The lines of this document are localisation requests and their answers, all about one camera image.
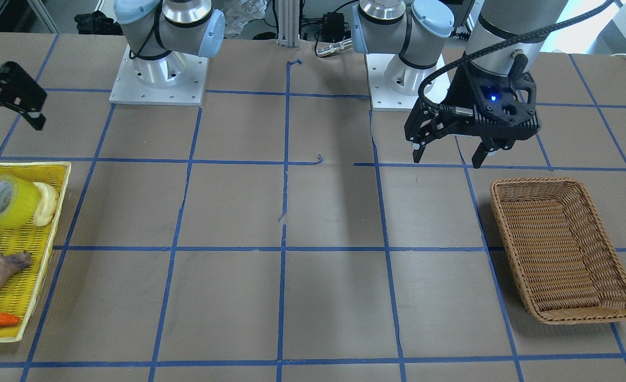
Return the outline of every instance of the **plastic bag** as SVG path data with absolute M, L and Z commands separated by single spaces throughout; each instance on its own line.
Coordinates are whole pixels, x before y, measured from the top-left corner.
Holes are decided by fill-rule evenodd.
M 221 10 L 226 17 L 225 37 L 237 37 L 251 20 L 264 19 L 266 0 L 227 0 Z

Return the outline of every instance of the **banana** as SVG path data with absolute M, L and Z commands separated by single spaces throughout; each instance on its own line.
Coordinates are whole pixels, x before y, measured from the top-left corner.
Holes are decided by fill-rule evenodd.
M 53 219 L 56 206 L 58 206 L 58 193 L 53 187 L 45 183 L 35 181 L 34 186 L 39 191 L 41 198 L 37 209 L 34 211 L 32 223 L 37 227 L 43 227 Z

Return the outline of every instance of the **yellow tape roll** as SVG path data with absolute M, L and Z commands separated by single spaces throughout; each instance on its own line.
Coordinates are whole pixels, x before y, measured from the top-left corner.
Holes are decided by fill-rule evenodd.
M 0 176 L 0 227 L 19 228 L 29 222 L 41 195 L 30 181 Z

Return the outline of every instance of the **robotic arm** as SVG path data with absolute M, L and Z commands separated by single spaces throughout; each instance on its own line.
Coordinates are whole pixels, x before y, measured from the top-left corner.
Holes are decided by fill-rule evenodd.
M 473 167 L 478 169 L 488 154 L 510 150 L 515 141 L 536 135 L 541 122 L 536 112 L 536 84 L 529 70 L 544 40 L 550 32 L 598 14 L 612 0 L 591 12 L 554 24 L 566 3 L 567 0 L 486 0 L 463 57 L 434 70 L 433 57 L 441 53 L 444 37 L 452 31 L 453 15 L 447 7 L 437 0 L 415 0 L 411 10 L 405 10 L 402 0 L 361 0 L 354 9 L 355 50 L 397 53 L 405 65 L 400 73 L 417 73 L 418 99 L 405 123 L 405 139 L 412 142 L 414 162 L 420 162 L 429 143 L 450 134 L 468 135 L 481 138 L 472 159 Z M 404 29 L 396 27 L 403 24 Z M 416 37 L 415 27 L 422 32 Z M 403 31 L 405 38 L 399 51 L 373 41 L 383 36 L 384 41 L 400 46 L 395 36 Z M 442 103 L 431 101 L 427 96 L 429 86 L 453 68 L 458 70 L 446 98 Z M 398 75 L 396 82 L 404 84 L 408 77 L 414 76 Z

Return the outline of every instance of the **metal connector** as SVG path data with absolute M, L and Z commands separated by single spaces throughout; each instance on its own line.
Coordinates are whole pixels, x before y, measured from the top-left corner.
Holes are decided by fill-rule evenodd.
M 324 48 L 320 48 L 317 50 L 317 53 L 319 57 L 327 57 L 327 56 L 331 56 L 332 54 L 339 53 L 342 50 L 349 49 L 352 46 L 353 46 L 353 40 L 345 39 L 339 42 L 335 42 L 329 46 L 325 46 Z

